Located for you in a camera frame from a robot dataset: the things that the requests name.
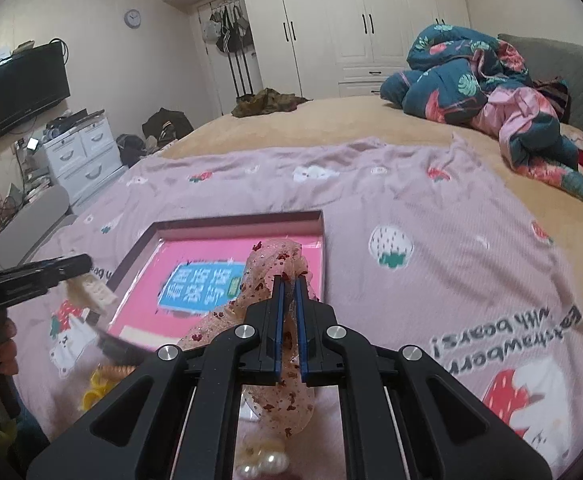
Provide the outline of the dark shallow cardboard tray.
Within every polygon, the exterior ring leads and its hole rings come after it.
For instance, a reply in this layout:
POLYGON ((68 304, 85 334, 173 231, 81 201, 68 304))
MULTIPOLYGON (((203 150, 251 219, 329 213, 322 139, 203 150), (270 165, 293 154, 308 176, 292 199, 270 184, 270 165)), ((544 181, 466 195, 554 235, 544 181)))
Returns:
POLYGON ((90 321, 98 347, 135 364, 175 344, 203 315, 238 296, 252 247, 289 238, 302 247, 309 283, 324 296, 325 232, 319 210, 154 222, 142 232, 107 285, 116 301, 90 321))

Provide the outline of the black wall television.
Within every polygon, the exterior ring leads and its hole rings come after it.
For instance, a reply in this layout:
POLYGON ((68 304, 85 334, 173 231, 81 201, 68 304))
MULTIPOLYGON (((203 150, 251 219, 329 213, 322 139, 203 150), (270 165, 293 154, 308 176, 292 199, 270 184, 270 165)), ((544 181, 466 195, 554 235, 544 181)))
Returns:
POLYGON ((71 96, 60 41, 0 61, 0 138, 71 96))

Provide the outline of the white wardrobe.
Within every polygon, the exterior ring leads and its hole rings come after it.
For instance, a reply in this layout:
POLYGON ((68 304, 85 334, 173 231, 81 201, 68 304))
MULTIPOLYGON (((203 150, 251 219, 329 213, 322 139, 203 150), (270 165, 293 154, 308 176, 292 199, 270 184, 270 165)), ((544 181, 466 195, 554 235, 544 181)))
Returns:
POLYGON ((244 6, 262 84, 312 100, 372 96, 405 67, 426 26, 470 23, 466 0, 244 0, 244 6))

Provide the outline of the sheer floral hair scrunchie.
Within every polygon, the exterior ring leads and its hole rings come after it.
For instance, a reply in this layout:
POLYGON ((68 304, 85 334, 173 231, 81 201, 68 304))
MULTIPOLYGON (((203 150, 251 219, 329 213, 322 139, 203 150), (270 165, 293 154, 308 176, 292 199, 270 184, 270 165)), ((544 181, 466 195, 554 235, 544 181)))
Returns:
POLYGON ((264 240, 252 247, 244 267, 239 294, 214 308, 178 342, 183 350, 207 344, 224 330, 247 322, 256 304, 268 307, 261 330, 264 356, 274 363, 273 386, 246 386, 244 400, 258 417, 259 425, 275 436, 289 439, 305 429, 314 410, 314 393, 300 378, 293 287, 298 278, 311 278, 300 243, 289 238, 264 240))

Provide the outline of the yellow plastic hair clip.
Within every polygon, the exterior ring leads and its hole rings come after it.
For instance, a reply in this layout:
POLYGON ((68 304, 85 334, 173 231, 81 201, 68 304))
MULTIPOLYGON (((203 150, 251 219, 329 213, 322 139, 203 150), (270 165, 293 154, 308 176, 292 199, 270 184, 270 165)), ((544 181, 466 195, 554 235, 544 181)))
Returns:
POLYGON ((92 376, 90 385, 82 396, 81 410, 90 409, 114 388, 123 379, 131 375, 136 367, 134 365, 98 365, 92 376))

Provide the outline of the round wall clock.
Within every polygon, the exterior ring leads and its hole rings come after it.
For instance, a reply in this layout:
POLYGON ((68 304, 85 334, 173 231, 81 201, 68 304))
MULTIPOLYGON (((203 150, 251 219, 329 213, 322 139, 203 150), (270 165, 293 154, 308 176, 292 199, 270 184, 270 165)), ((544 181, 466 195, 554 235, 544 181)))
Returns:
POLYGON ((130 9, 124 13, 123 21, 131 29, 138 29, 142 24, 142 14, 140 14, 139 10, 130 9))

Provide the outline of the cream plastic hair claw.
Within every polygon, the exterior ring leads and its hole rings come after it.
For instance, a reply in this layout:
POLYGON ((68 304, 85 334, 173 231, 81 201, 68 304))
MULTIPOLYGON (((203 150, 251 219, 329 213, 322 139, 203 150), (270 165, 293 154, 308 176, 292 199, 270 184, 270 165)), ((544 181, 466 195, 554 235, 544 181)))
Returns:
POLYGON ((90 309, 99 315, 116 302, 116 295, 107 284, 92 273, 86 273, 66 281, 68 300, 75 307, 90 309))

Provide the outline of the teal floral rumpled quilt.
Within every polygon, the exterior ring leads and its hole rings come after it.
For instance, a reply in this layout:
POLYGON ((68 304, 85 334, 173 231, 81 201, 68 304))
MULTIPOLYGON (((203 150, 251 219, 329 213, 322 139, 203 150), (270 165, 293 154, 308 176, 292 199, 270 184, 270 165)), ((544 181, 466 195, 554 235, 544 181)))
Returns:
POLYGON ((583 202, 578 148, 561 133, 555 107, 534 88, 511 44, 436 23, 419 33, 406 61, 406 70, 380 86, 381 99, 407 115, 486 134, 517 174, 583 202))

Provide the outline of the white drawer chest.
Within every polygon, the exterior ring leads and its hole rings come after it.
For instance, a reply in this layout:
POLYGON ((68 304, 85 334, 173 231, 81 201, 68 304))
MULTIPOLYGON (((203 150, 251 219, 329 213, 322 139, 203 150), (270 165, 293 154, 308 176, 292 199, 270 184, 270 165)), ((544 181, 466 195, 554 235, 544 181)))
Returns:
POLYGON ((48 170, 52 185, 67 192, 71 208, 81 206, 124 170, 105 110, 84 115, 48 138, 34 159, 48 170))

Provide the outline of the olive clothing pile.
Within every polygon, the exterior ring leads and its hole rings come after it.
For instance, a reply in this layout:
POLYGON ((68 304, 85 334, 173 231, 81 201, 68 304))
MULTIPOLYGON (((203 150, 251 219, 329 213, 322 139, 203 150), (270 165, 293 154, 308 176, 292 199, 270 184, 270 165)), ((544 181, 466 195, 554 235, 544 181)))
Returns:
POLYGON ((301 104, 309 102, 303 96, 294 93, 280 93, 271 88, 264 88, 256 94, 245 94, 237 99, 232 115, 236 118, 270 115, 278 112, 293 112, 301 104))

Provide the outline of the grey padded bench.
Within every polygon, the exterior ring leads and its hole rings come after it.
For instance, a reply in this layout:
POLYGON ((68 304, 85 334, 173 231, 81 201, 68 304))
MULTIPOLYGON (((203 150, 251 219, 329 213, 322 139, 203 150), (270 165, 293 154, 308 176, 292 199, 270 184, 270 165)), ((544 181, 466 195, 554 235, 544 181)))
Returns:
POLYGON ((66 189, 59 185, 46 188, 0 232, 0 271, 30 261, 52 234, 74 220, 66 189))

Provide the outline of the pink book with blue label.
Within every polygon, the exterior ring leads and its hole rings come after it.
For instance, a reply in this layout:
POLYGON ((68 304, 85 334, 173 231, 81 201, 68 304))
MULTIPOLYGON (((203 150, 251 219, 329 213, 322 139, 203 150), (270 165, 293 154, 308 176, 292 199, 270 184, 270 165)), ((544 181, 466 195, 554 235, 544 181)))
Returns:
POLYGON ((146 232, 108 281, 116 302, 100 327, 148 350, 175 344, 203 315, 238 296, 247 259, 260 242, 255 236, 188 240, 146 232))

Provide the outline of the hanging bags on rack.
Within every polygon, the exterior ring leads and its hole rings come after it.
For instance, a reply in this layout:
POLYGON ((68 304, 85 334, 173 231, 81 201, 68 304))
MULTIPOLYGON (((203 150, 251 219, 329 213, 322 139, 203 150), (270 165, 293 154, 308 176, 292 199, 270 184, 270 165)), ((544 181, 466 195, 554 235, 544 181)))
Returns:
POLYGON ((202 39, 214 44, 216 50, 226 57, 229 73, 236 94, 236 101, 244 101, 254 95, 247 51, 253 46, 251 26, 242 13, 238 1, 224 3, 213 10, 202 24, 202 39))

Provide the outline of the grey upholstered headboard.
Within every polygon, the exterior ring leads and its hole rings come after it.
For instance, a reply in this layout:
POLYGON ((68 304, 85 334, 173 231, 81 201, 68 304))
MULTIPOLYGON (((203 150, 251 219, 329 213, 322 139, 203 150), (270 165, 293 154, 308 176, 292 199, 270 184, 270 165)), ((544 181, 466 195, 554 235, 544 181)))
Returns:
POLYGON ((517 49, 534 80, 566 81, 571 97, 569 125, 583 131, 583 46, 553 39, 498 34, 517 49))

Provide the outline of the pink strawberry bear blanket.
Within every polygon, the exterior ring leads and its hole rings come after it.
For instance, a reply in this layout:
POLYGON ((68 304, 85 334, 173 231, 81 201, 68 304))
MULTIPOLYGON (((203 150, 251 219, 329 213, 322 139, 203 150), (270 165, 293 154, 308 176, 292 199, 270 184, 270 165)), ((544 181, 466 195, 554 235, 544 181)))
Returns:
POLYGON ((159 221, 318 211, 311 287, 374 344, 419 344, 562 474, 583 450, 583 304, 565 251, 579 202, 523 202, 462 140, 362 140, 166 159, 109 186, 40 258, 111 278, 159 221))

